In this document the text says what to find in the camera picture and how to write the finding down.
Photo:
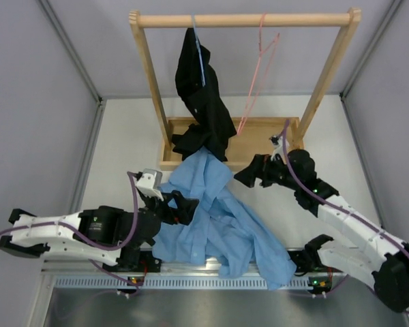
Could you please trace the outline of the light blue shirt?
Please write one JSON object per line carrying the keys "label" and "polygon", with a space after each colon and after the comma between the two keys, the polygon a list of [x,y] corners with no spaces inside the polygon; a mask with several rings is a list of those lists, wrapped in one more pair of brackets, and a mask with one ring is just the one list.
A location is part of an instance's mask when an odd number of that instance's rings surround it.
{"label": "light blue shirt", "polygon": [[221,278],[238,278],[255,262],[269,290],[276,290],[290,282],[297,266],[254,210],[230,192],[232,178],[228,166],[206,149],[183,161],[160,189],[180,191],[199,205],[189,225],[162,225],[153,256],[195,265],[215,257]]}

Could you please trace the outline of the pink wire hanger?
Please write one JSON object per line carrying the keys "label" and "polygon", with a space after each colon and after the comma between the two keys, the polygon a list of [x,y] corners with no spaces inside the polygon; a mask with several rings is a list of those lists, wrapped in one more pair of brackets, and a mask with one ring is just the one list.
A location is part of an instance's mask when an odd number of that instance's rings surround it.
{"label": "pink wire hanger", "polygon": [[[243,115],[237,127],[238,136],[242,134],[242,131],[247,123],[247,120],[256,104],[258,96],[260,95],[260,93],[262,92],[264,88],[264,84],[267,81],[267,76],[269,75],[271,64],[275,57],[277,45],[279,44],[279,39],[280,39],[279,32],[277,32],[274,35],[273,39],[266,46],[262,42],[262,30],[264,28],[266,17],[267,17],[267,13],[263,13],[260,18],[260,25],[259,25],[259,30],[258,30],[258,60],[256,62],[256,68],[255,68],[254,75],[252,77],[252,81],[249,87],[249,92],[247,95],[247,100],[245,103]],[[260,76],[260,68],[261,68],[263,59],[268,52],[269,52],[269,60],[263,71],[263,75]]]}

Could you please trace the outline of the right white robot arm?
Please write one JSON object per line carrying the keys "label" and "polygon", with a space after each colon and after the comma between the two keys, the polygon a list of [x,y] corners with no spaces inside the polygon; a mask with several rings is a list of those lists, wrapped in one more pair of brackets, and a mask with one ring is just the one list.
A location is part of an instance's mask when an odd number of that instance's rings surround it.
{"label": "right white robot arm", "polygon": [[234,177],[249,188],[259,180],[261,187],[277,184],[293,190],[303,209],[354,244],[347,248],[320,235],[305,246],[306,267],[336,268],[364,283],[390,310],[403,313],[409,308],[409,243],[370,222],[338,190],[318,178],[307,151],[255,155]]}

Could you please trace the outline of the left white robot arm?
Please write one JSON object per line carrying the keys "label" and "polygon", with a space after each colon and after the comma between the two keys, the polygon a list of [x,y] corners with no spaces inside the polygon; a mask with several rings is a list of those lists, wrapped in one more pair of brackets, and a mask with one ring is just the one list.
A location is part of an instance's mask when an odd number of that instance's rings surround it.
{"label": "left white robot arm", "polygon": [[136,188],[142,208],[127,212],[100,206],[58,217],[37,217],[16,208],[12,227],[0,232],[0,249],[20,258],[64,256],[102,263],[110,272],[132,272],[141,264],[142,244],[155,244],[163,224],[189,225],[199,204],[180,191]]}

